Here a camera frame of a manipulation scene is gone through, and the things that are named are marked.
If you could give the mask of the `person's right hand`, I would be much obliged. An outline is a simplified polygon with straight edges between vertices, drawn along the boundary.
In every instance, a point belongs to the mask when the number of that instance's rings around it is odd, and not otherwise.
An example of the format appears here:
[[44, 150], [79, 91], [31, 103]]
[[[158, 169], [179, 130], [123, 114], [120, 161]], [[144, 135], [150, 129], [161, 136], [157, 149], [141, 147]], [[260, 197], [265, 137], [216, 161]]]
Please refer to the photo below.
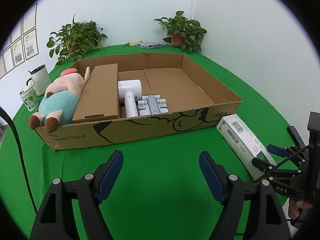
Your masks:
[[300, 214], [299, 209], [310, 209], [310, 208], [313, 208], [313, 205], [308, 200], [289, 199], [288, 215], [291, 219], [296, 219]]

